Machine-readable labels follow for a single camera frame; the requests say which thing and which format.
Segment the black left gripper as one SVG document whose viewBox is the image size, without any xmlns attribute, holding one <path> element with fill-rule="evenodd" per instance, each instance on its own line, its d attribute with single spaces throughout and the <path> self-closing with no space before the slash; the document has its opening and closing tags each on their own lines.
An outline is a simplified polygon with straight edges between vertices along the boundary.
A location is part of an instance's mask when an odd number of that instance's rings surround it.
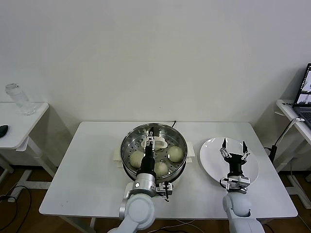
<svg viewBox="0 0 311 233">
<path fill-rule="evenodd" d="M 156 174 L 154 171 L 155 168 L 155 159 L 154 159 L 154 150 L 150 145 L 153 144 L 154 147 L 158 147 L 158 140 L 155 136 L 155 130 L 151 127 L 146 136 L 144 147 L 145 156 L 141 160 L 140 168 L 137 171 L 137 174 L 146 173 L 146 174 Z"/>
</svg>

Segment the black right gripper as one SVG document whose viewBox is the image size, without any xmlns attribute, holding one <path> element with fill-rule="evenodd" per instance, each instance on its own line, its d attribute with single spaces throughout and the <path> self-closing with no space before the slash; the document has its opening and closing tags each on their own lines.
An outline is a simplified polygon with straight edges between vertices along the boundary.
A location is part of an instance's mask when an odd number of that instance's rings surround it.
<svg viewBox="0 0 311 233">
<path fill-rule="evenodd" d="M 250 155 L 245 141 L 242 142 L 243 156 L 239 154 L 229 153 L 226 149 L 227 138 L 225 137 L 220 148 L 220 153 L 224 160 L 229 164 L 228 176 L 243 176 L 242 165 L 247 161 L 246 158 Z"/>
</svg>

